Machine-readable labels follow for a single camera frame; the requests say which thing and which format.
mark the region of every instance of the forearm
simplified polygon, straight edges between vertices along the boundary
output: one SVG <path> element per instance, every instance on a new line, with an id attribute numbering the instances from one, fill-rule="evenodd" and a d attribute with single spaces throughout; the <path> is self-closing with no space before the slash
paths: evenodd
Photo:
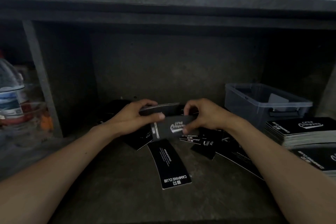
<path id="1" fill-rule="evenodd" d="M 0 183 L 0 223 L 47 223 L 74 180 L 115 136 L 95 127 Z"/>
<path id="2" fill-rule="evenodd" d="M 336 184 L 247 121 L 235 117 L 227 130 L 257 166 L 290 223 L 331 223 L 335 219 Z"/>

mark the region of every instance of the plastic bottle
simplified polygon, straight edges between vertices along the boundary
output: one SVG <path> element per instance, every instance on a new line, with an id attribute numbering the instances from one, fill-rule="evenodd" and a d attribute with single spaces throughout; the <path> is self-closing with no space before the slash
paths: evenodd
<path id="1" fill-rule="evenodd" d="M 5 60 L 0 50 L 0 119 L 4 125 L 25 121 L 21 104 L 27 102 L 22 75 Z"/>

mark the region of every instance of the clear plastic cup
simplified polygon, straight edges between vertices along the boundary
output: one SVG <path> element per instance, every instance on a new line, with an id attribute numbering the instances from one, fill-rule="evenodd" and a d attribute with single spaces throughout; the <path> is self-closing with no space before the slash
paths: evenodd
<path id="1" fill-rule="evenodd" d="M 41 129 L 41 119 L 47 112 L 44 102 L 23 103 L 23 110 L 29 110 L 18 117 L 18 115 L 8 115 L 0 111 L 4 116 L 2 130 L 8 142 L 12 142 L 19 147 L 32 147 L 45 141 L 49 134 Z"/>

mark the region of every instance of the plastic storage box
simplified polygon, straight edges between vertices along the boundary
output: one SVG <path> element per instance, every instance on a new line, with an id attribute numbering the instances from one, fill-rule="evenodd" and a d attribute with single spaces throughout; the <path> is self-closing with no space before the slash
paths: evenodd
<path id="1" fill-rule="evenodd" d="M 263 130 L 265 122 L 301 118 L 313 102 L 261 83 L 225 85 L 225 107 Z"/>

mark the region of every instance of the container handle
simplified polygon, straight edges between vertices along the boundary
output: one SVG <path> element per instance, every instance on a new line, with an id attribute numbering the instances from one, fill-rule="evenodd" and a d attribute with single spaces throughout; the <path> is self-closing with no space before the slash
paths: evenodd
<path id="1" fill-rule="evenodd" d="M 289 112 L 275 111 L 274 108 L 269 108 L 268 114 L 270 117 L 299 117 L 300 116 L 299 108 L 295 111 L 289 111 Z"/>

